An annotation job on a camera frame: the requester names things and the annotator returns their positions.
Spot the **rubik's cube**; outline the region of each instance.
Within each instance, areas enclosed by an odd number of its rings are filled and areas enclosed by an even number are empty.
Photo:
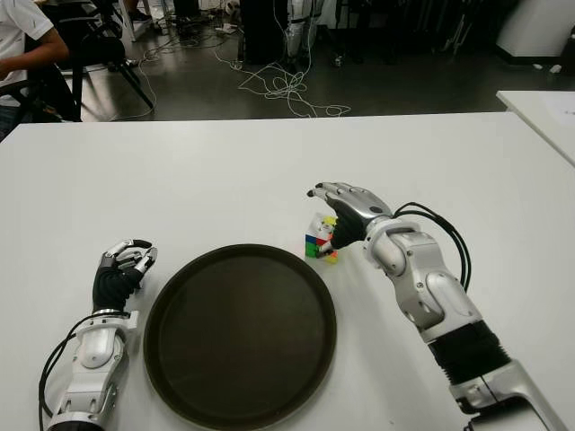
[[[332,238],[336,221],[337,218],[331,215],[316,214],[314,216],[305,234],[306,256],[317,258],[317,252],[320,250],[320,247]],[[336,263],[338,261],[338,252],[334,251],[324,259],[330,263]]]

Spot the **person's arm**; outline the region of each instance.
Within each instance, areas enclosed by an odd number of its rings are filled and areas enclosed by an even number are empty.
[[[48,30],[40,38],[41,45],[21,56],[0,59],[0,80],[14,70],[27,70],[57,63],[68,58],[66,43],[56,29]]]

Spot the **person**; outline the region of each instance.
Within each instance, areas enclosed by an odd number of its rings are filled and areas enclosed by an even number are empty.
[[[140,0],[124,0],[126,9],[128,9],[129,19],[132,22],[146,22],[152,19],[150,15],[146,15],[137,9],[137,4]]]
[[[40,45],[24,53],[26,35]],[[0,88],[27,78],[27,70],[67,59],[66,43],[32,0],[0,0]],[[19,103],[0,97],[0,141],[12,131]]]

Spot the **white shirt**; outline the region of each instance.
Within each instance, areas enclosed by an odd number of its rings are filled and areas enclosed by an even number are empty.
[[[0,58],[22,55],[25,34],[38,40],[52,27],[52,22],[32,0],[0,0]],[[0,81],[0,86],[23,81],[26,76],[25,70],[16,70]],[[2,96],[0,105],[18,106],[19,103],[11,96]]]

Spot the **chair leg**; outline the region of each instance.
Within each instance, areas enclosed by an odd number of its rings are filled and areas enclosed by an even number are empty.
[[[126,78],[126,81],[128,81],[128,83],[132,86],[134,91],[137,92],[137,94],[142,98],[142,100],[146,103],[146,105],[149,106],[150,109],[152,110],[154,108],[154,104],[152,103],[152,101],[150,101],[148,99],[148,97],[146,96],[146,94],[142,90],[142,87],[140,87],[138,85],[137,81],[131,76],[131,74],[130,74],[131,70],[129,71],[126,68],[126,65],[124,65],[122,63],[116,63],[116,67],[122,73],[124,78]]]
[[[74,117],[76,121],[80,121],[82,115],[82,83],[84,80],[84,68],[81,66],[74,66],[72,68],[72,96],[74,97]]]
[[[122,63],[122,64],[126,67],[126,70],[127,70],[128,73],[130,74],[130,76],[134,79],[134,81],[136,81],[136,82],[138,83],[138,85],[141,85],[142,83],[141,83],[141,81],[140,81],[139,76],[134,73],[134,71],[132,70],[132,68],[131,68],[130,66],[128,66],[125,62]]]

